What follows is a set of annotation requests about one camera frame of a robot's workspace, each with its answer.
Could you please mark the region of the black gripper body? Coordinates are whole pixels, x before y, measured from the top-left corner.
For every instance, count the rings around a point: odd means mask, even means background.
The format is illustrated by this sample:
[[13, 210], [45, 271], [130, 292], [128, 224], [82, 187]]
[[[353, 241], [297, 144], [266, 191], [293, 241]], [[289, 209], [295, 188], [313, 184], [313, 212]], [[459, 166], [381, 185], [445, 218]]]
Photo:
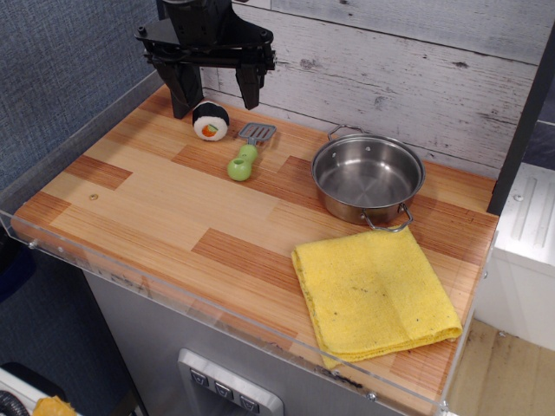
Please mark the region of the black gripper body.
[[201, 67], [273, 70], [273, 33], [239, 17], [231, 1], [164, 1], [166, 17], [135, 31], [147, 52], [163, 62]]

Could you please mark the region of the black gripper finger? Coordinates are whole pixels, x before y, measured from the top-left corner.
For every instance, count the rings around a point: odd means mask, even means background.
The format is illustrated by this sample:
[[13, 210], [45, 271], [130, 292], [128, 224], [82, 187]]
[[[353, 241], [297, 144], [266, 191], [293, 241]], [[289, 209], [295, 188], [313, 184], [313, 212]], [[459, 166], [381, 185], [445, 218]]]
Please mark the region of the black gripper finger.
[[178, 103], [197, 105], [203, 100], [203, 89], [198, 66], [191, 63], [167, 62], [154, 57], [152, 64]]
[[247, 65], [236, 69], [236, 80], [246, 109], [258, 106], [264, 77], [265, 74], [257, 66]]

